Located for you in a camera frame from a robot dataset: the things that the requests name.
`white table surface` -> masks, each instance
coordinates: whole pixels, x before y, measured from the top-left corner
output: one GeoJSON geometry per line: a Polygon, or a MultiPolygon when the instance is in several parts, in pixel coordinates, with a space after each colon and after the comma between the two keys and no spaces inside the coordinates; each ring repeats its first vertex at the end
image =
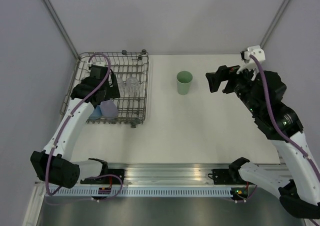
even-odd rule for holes
{"type": "Polygon", "coordinates": [[[232,94],[210,93],[205,77],[221,65],[242,64],[240,55],[150,56],[147,117],[143,125],[86,124],[72,161],[109,163],[230,163],[246,157],[278,164],[275,147],[232,94]],[[176,75],[193,74],[188,95],[177,93],[176,75]]]}

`dish rack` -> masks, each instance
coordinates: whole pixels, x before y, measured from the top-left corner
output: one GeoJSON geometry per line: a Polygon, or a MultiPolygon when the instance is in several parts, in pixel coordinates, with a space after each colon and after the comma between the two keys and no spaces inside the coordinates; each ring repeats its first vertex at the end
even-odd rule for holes
{"type": "MultiPolygon", "coordinates": [[[[88,59],[95,52],[85,52],[79,55],[78,61],[73,69],[71,84],[65,96],[64,102],[61,107],[61,114],[64,116],[68,109],[70,95],[73,88],[90,74],[88,59]]],[[[111,61],[111,70],[115,73],[117,78],[126,82],[127,78],[135,77],[140,83],[138,92],[126,92],[120,90],[120,98],[113,99],[113,102],[118,108],[118,116],[112,120],[101,117],[97,120],[88,119],[87,123],[123,123],[130,124],[132,128],[142,124],[146,119],[147,110],[147,91],[148,91],[148,72],[149,72],[149,54],[146,50],[141,52],[101,52],[108,56],[111,61]]],[[[92,63],[99,65],[106,65],[106,60],[103,56],[94,56],[92,63]]]]}

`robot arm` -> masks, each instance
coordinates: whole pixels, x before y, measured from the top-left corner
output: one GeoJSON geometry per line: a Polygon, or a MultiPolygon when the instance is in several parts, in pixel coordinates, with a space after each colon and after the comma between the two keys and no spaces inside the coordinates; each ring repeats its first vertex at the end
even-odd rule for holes
{"type": "Polygon", "coordinates": [[[216,92],[222,81],[228,81],[223,93],[236,93],[252,113],[257,127],[271,140],[283,157],[293,179],[288,180],[263,170],[245,158],[237,159],[230,164],[229,173],[235,182],[251,182],[276,196],[294,217],[319,219],[319,168],[314,163],[297,114],[281,102],[287,87],[277,73],[264,71],[269,95],[267,102],[263,79],[261,74],[256,74],[254,70],[253,64],[257,62],[249,58],[251,54],[260,57],[260,60],[256,59],[258,63],[264,61],[262,49],[248,48],[248,51],[241,53],[246,65],[221,66],[217,72],[207,73],[210,91],[216,92]],[[272,108],[275,122],[272,122],[268,107],[272,108]]]}
{"type": "Polygon", "coordinates": [[[55,134],[41,152],[34,151],[30,158],[40,180],[68,189],[79,179],[108,173],[107,162],[99,159],[70,162],[77,138],[94,109],[102,101],[120,97],[116,76],[110,68],[89,68],[90,76],[72,90],[68,109],[55,134]]]}

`purple cable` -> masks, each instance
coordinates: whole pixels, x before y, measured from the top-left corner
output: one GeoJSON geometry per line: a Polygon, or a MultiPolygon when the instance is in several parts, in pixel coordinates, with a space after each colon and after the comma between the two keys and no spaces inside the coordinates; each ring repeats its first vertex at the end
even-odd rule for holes
{"type": "Polygon", "coordinates": [[[270,116],[270,120],[272,122],[272,125],[273,127],[275,128],[275,130],[277,131],[277,133],[282,137],[284,138],[286,141],[288,141],[290,144],[292,144],[297,150],[299,150],[302,155],[308,160],[308,162],[310,163],[317,179],[319,180],[320,182],[320,173],[315,165],[315,163],[312,161],[312,159],[309,159],[308,158],[308,154],[306,151],[303,150],[302,147],[300,147],[296,142],[294,142],[292,139],[290,139],[287,135],[285,135],[281,129],[278,127],[277,125],[277,122],[275,120],[275,117],[274,117],[274,114],[272,112],[272,107],[271,107],[271,103],[270,103],[270,97],[269,97],[269,91],[268,91],[268,84],[267,84],[267,79],[266,79],[266,76],[265,76],[265,73],[264,73],[264,70],[260,64],[260,62],[257,60],[256,57],[254,57],[253,55],[250,55],[250,58],[252,60],[254,60],[254,62],[256,63],[258,69],[259,69],[259,73],[261,75],[261,80],[262,80],[262,85],[263,85],[263,91],[264,91],[264,98],[265,98],[265,101],[266,101],[266,108],[268,110],[268,114],[270,116]]]}
{"type": "Polygon", "coordinates": [[[314,220],[310,220],[315,226],[320,226],[319,224],[317,224],[317,222],[316,221],[314,221],[314,220]]]}
{"type": "MultiPolygon", "coordinates": [[[[75,108],[71,111],[71,115],[73,115],[75,113],[75,111],[82,105],[82,103],[84,103],[90,96],[92,96],[97,90],[99,90],[99,88],[105,83],[105,81],[108,79],[109,75],[110,75],[110,71],[111,71],[111,61],[109,60],[109,58],[103,54],[103,53],[94,53],[92,56],[90,56],[89,60],[88,60],[88,63],[92,60],[92,58],[96,55],[101,55],[103,56],[107,63],[108,63],[108,70],[107,70],[107,73],[105,74],[103,80],[100,82],[100,84],[92,91],[90,92],[82,101],[80,101],[76,106],[75,108]]],[[[64,123],[62,124],[60,130],[58,131],[57,135],[56,135],[56,138],[54,140],[54,143],[53,145],[54,146],[57,146],[57,143],[60,139],[60,136],[62,134],[62,132],[64,131],[66,125],[68,124],[69,120],[70,120],[71,116],[68,116],[64,123]]],[[[59,191],[59,189],[61,189],[61,186],[59,186],[53,193],[50,192],[50,189],[49,189],[49,171],[50,171],[50,163],[51,163],[51,159],[52,159],[52,156],[54,154],[54,151],[55,151],[55,148],[51,148],[50,150],[50,153],[49,153],[49,157],[48,157],[48,161],[47,161],[47,164],[46,164],[46,169],[45,169],[45,190],[46,190],[46,193],[49,195],[49,196],[53,196],[55,193],[57,193],[59,191]]]]}
{"type": "Polygon", "coordinates": [[[257,191],[258,185],[255,186],[254,190],[252,191],[252,193],[248,196],[247,200],[250,199],[257,191]]]}
{"type": "MultiPolygon", "coordinates": [[[[99,200],[99,201],[109,201],[109,200],[112,200],[113,198],[115,198],[116,196],[118,196],[118,195],[120,194],[120,192],[121,192],[121,190],[122,190],[122,188],[123,188],[123,186],[124,186],[124,183],[123,183],[122,179],[121,179],[119,176],[117,176],[117,175],[108,174],[108,175],[101,175],[101,176],[97,176],[97,177],[90,177],[90,178],[88,178],[88,179],[100,179],[100,178],[104,178],[104,177],[113,177],[113,178],[118,179],[119,182],[120,182],[120,189],[118,190],[118,192],[117,192],[115,195],[111,196],[110,198],[101,199],[101,200],[99,200]]],[[[82,199],[76,199],[76,200],[72,200],[72,201],[68,201],[68,202],[63,202],[63,203],[57,203],[57,204],[55,204],[55,203],[50,203],[50,202],[48,202],[46,197],[44,198],[45,203],[48,204],[48,205],[50,205],[50,206],[66,205],[66,204],[76,203],[76,202],[80,202],[80,201],[88,201],[88,200],[91,201],[92,199],[91,199],[91,198],[82,198],[82,199]]]]}

